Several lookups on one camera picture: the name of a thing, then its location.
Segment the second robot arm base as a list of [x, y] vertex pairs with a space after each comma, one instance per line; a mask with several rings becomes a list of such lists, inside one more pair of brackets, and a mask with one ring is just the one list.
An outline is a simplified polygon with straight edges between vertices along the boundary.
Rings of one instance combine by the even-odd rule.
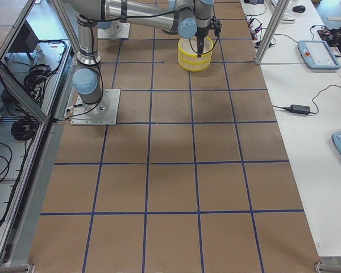
[[117, 40], [128, 39], [130, 33], [130, 24], [113, 22], [98, 22], [99, 40]]

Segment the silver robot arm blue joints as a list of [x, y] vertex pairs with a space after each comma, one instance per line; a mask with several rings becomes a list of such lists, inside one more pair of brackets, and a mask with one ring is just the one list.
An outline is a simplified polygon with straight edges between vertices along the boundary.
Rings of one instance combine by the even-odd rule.
[[148, 5], [170, 24], [155, 28], [129, 19], [128, 39], [99, 40], [98, 22], [108, 16], [109, 1], [72, 1], [77, 12], [78, 41], [73, 83], [97, 80], [92, 111], [105, 89], [120, 89], [117, 121], [120, 123], [187, 123], [192, 99], [189, 72], [178, 63], [178, 24], [181, 12], [164, 5]]

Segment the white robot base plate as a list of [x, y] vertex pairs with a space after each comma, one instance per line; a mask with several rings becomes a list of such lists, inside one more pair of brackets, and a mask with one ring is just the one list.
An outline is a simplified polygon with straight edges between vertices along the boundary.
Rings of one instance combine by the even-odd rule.
[[100, 103], [90, 111], [94, 105], [84, 104], [78, 95], [76, 103], [81, 106], [74, 109], [74, 118], [70, 123], [73, 126], [114, 126], [117, 123], [119, 101], [120, 89], [105, 89]]

